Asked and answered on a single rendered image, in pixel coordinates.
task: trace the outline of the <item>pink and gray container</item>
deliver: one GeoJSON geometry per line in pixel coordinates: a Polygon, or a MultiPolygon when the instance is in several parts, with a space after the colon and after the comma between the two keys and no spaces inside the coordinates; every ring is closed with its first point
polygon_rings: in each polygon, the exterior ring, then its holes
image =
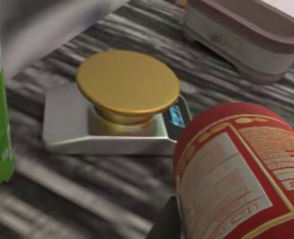
{"type": "Polygon", "coordinates": [[[294,61],[294,18],[261,0],[190,0],[184,34],[256,83],[278,81],[294,61]]]}

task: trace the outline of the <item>gold lid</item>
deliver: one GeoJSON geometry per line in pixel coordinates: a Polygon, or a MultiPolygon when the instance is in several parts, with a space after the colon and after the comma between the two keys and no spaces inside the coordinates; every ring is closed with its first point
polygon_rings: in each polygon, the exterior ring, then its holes
{"type": "Polygon", "coordinates": [[[168,66],[132,51],[88,58],[79,68],[77,83],[94,106],[128,117],[165,111],[179,96],[179,80],[168,66]]]}

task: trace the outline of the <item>silver kitchen scale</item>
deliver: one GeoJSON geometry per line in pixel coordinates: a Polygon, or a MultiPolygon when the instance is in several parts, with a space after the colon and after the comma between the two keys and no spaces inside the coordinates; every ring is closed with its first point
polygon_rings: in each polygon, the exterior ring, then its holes
{"type": "Polygon", "coordinates": [[[96,54],[76,83],[47,93],[45,145],[61,154],[172,155],[191,120],[179,92],[175,74],[150,56],[96,54]]]}

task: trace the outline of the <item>red can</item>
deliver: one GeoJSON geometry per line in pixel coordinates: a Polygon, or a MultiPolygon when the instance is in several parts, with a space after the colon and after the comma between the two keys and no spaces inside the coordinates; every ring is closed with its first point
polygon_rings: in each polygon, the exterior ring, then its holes
{"type": "Polygon", "coordinates": [[[188,239],[294,239],[294,130],[268,109],[218,105],[174,153],[188,239]]]}

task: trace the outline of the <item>gray wood grain surface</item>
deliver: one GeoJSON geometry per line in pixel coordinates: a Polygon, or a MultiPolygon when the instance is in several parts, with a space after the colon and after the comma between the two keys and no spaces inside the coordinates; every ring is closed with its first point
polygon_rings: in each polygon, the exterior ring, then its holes
{"type": "Polygon", "coordinates": [[[0,239],[142,239],[173,193],[171,158],[70,157],[44,149],[45,92],[73,82],[78,65],[96,52],[135,50],[167,63],[193,114],[248,101],[294,127],[294,65],[278,84],[249,83],[186,41],[182,16],[165,1],[133,0],[6,82],[16,172],[0,187],[0,239]]]}

